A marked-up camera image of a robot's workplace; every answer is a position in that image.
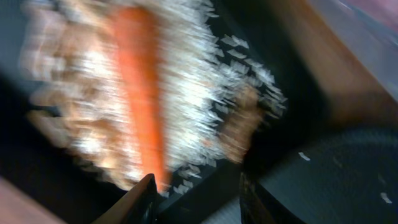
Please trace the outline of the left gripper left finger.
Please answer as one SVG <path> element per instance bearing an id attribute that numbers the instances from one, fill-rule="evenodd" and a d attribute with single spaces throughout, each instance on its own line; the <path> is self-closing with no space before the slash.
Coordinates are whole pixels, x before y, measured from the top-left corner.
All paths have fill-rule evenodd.
<path id="1" fill-rule="evenodd" d="M 155 224 L 156 215 L 155 175 L 147 174 L 92 224 Z"/>

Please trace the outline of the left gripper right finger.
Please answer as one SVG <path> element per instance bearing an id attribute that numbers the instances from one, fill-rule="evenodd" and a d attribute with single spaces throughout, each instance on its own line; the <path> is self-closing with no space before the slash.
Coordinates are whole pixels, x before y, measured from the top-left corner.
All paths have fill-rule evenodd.
<path id="1" fill-rule="evenodd" d="M 239 181 L 239 206 L 242 224 L 304 224 L 244 172 Z"/>

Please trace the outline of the brown food scrap chunk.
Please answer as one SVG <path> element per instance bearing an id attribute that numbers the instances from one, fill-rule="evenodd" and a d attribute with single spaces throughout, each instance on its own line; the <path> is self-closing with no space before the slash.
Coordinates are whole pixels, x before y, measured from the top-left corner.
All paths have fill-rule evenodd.
<path id="1" fill-rule="evenodd" d="M 245 85 L 235 96 L 235 110 L 228 115 L 219 134 L 227 159 L 240 164 L 251 146 L 252 135 L 263 120 L 265 111 L 258 103 L 257 90 Z"/>

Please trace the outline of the rice and mushroom leftovers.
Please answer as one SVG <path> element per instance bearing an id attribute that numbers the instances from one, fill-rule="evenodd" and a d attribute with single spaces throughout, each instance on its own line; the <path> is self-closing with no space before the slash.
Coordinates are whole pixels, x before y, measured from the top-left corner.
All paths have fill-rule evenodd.
<path id="1" fill-rule="evenodd" d="M 89 170 L 129 190 L 144 176 L 118 68 L 113 16 L 143 7 L 157 19 L 160 112 L 164 121 L 167 189 L 185 194 L 201 166 L 227 159 L 219 134 L 245 85 L 257 90 L 265 113 L 279 119 L 287 100 L 248 42 L 224 30 L 213 1 L 27 1 L 29 26 L 20 66 L 42 88 L 29 119 L 56 146 Z"/>

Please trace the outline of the orange carrot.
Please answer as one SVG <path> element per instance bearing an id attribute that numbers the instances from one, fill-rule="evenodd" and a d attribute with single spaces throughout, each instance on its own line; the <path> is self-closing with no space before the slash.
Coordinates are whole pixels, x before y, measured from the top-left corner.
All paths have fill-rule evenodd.
<path id="1" fill-rule="evenodd" d="M 145 175 L 154 174 L 157 190 L 163 192 L 170 173 L 165 164 L 164 121 L 160 113 L 157 19 L 143 7 L 121 7 L 114 13 L 113 28 L 142 170 Z"/>

